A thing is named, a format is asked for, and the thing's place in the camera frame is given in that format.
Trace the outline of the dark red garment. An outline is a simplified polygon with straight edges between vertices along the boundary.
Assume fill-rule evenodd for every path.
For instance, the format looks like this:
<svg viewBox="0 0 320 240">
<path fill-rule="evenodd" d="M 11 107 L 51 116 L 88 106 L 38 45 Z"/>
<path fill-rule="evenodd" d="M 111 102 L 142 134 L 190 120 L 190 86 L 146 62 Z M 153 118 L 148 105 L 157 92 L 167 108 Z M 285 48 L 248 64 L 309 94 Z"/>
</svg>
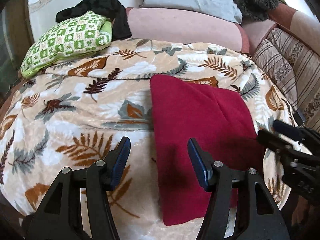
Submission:
<svg viewBox="0 0 320 240">
<path fill-rule="evenodd" d="M 158 188 L 163 222 L 186 223 L 205 215 L 210 195 L 200 187 L 188 155 L 188 140 L 214 160 L 263 174 L 265 149 L 257 140 L 253 120 L 234 91 L 182 81 L 168 75 L 150 80 Z"/>
</svg>

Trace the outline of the black clothing pile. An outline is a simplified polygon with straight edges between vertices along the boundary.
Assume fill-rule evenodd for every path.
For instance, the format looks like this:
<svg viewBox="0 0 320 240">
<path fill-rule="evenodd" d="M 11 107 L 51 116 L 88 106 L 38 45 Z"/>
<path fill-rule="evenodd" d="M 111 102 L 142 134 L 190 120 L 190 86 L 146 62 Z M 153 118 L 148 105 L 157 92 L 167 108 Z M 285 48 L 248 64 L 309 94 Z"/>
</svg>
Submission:
<svg viewBox="0 0 320 240">
<path fill-rule="evenodd" d="M 55 22 L 80 17 L 88 11 L 105 16 L 112 22 L 112 41 L 125 40 L 132 36 L 127 12 L 118 0 L 82 0 L 74 7 L 64 9 L 56 14 Z"/>
</svg>

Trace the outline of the beige leaf print blanket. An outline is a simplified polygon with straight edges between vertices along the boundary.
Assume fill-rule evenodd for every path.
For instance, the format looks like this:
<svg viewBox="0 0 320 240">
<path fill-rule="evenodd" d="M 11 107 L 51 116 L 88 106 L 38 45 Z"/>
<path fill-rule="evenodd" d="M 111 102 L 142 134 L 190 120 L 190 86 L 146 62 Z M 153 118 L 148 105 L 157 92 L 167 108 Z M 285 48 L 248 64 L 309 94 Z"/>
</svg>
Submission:
<svg viewBox="0 0 320 240">
<path fill-rule="evenodd" d="M 34 213 L 63 167 L 88 167 L 129 137 L 123 177 L 108 194 L 120 237 L 194 239 L 202 219 L 165 226 L 160 213 L 150 93 L 157 74 L 239 92 L 255 130 L 277 119 L 295 123 L 289 99 L 244 54 L 210 43 L 116 41 L 45 69 L 16 92 L 1 123 L 6 207 Z"/>
</svg>

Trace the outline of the pink patchwork side cushion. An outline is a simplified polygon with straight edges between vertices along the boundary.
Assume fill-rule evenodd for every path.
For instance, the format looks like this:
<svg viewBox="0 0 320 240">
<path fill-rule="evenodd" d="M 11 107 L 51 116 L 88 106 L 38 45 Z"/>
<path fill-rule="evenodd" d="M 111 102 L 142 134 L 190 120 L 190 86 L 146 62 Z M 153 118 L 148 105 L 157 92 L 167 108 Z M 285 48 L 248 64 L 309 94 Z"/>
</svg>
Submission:
<svg viewBox="0 0 320 240">
<path fill-rule="evenodd" d="M 254 54 L 261 41 L 275 27 L 297 38 L 319 55 L 319 22 L 281 3 L 276 9 L 268 13 L 268 19 L 265 21 L 249 19 L 242 22 L 242 28 L 248 37 L 249 53 L 251 55 Z"/>
</svg>

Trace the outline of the dark furry cushion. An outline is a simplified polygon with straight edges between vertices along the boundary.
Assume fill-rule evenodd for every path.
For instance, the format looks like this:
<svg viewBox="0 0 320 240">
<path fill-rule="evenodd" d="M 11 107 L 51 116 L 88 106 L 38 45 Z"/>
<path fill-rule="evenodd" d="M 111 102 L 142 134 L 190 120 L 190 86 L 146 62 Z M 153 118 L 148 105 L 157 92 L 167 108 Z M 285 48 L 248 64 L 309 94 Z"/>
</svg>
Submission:
<svg viewBox="0 0 320 240">
<path fill-rule="evenodd" d="M 234 0 L 244 18 L 254 21 L 265 21 L 269 18 L 268 12 L 279 5 L 278 0 Z"/>
</svg>

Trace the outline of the pink bolster cushion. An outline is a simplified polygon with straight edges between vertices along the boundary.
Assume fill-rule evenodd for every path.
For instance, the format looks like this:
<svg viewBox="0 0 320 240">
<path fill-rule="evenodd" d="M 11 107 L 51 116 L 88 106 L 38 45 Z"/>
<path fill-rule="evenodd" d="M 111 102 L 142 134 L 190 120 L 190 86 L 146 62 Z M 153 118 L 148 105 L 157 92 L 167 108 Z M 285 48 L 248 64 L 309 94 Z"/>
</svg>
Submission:
<svg viewBox="0 0 320 240">
<path fill-rule="evenodd" d="M 236 23 L 179 9 L 129 7 L 126 12 L 135 38 L 176 43 L 213 43 L 249 53 L 248 36 Z"/>
</svg>

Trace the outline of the wooden glass door cabinet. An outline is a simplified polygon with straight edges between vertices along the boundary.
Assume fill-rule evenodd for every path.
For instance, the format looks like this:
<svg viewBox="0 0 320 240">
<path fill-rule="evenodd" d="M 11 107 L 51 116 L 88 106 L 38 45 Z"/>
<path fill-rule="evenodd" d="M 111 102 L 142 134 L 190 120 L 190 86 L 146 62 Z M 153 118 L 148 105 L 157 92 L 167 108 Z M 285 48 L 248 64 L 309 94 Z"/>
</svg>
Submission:
<svg viewBox="0 0 320 240">
<path fill-rule="evenodd" d="M 28 0 L 10 0 L 1 11 L 1 102 L 20 82 L 18 71 L 33 41 Z"/>
</svg>

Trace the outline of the green white patterned pillow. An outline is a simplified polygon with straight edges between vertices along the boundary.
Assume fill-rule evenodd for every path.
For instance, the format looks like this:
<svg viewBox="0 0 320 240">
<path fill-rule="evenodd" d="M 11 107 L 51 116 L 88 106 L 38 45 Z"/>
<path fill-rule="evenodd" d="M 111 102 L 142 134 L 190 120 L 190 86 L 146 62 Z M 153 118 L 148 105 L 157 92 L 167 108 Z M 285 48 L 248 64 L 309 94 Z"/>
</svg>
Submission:
<svg viewBox="0 0 320 240">
<path fill-rule="evenodd" d="M 88 11 L 64 20 L 30 46 L 20 67 L 21 75 L 28 79 L 57 61 L 102 50 L 111 41 L 112 23 L 105 16 Z"/>
</svg>

